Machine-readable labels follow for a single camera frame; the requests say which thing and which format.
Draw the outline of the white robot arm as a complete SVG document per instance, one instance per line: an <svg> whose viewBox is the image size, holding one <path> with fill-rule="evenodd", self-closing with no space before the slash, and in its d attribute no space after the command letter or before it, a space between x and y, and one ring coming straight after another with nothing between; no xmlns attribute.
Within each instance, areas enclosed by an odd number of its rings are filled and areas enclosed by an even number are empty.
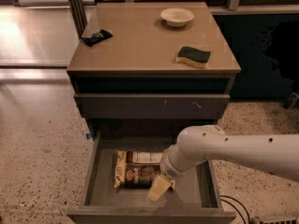
<svg viewBox="0 0 299 224"><path fill-rule="evenodd" d="M193 167L209 160L224 160L270 175L299 181L299 135L228 135L217 125L183 129L163 153L148 199L158 201Z"/></svg>

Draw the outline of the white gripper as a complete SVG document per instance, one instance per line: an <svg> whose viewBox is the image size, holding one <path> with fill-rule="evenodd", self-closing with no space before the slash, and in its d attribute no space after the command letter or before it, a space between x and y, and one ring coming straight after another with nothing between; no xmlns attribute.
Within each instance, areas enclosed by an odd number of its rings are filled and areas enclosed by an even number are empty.
<svg viewBox="0 0 299 224"><path fill-rule="evenodd" d="M162 175L157 175L149 189L148 199L158 201L172 186L170 179L180 179L191 168L191 163L181 153L177 145L164 151L160 161Z"/></svg>

